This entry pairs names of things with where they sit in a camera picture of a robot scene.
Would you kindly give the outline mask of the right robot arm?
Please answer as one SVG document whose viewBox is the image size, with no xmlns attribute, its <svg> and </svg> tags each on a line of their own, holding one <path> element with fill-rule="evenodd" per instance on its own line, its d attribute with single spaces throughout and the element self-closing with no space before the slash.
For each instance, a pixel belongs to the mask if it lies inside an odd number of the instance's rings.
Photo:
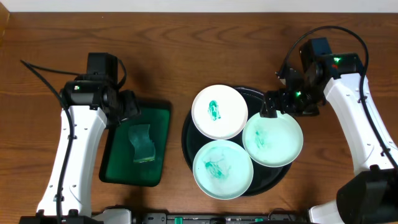
<svg viewBox="0 0 398 224">
<path fill-rule="evenodd" d="M 300 48 L 303 72 L 285 65 L 285 88 L 268 91 L 260 115 L 316 116 L 319 103 L 331 104 L 347 140 L 354 178 L 335 200 L 308 210 L 312 223 L 397 221 L 397 145 L 391 139 L 362 76 L 356 53 L 333 54 L 326 38 Z"/>
</svg>

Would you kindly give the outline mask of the white plate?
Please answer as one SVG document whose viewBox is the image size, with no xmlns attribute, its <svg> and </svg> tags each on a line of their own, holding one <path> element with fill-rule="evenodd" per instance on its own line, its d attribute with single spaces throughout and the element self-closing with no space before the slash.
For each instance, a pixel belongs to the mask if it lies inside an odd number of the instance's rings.
<svg viewBox="0 0 398 224">
<path fill-rule="evenodd" d="M 200 91 L 191 108 L 192 121 L 210 139 L 231 139 L 237 136 L 248 120 L 248 106 L 235 88 L 212 85 Z"/>
</svg>

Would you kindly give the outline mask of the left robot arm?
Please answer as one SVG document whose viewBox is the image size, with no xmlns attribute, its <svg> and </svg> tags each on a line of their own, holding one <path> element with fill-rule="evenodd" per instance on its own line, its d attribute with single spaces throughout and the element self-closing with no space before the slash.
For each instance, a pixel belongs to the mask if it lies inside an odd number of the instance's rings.
<svg viewBox="0 0 398 224">
<path fill-rule="evenodd" d="M 128 208 L 112 207 L 92 214 L 91 183 L 105 129 L 139 116 L 135 94 L 122 90 L 118 78 L 123 62 L 109 53 L 90 53 L 85 73 L 56 91 L 39 73 L 40 66 L 23 63 L 55 95 L 62 107 L 61 132 L 49 183 L 33 216 L 20 223 L 132 223 Z"/>
</svg>

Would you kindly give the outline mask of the green scrub sponge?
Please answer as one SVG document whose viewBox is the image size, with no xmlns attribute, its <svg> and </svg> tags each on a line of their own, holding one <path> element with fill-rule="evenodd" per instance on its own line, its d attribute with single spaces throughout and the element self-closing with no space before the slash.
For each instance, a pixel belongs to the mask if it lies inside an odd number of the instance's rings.
<svg viewBox="0 0 398 224">
<path fill-rule="evenodd" d="M 134 162 L 149 162 L 155 159 L 155 144 L 149 135 L 149 124 L 137 124 L 129 128 L 129 141 L 134 148 Z"/>
</svg>

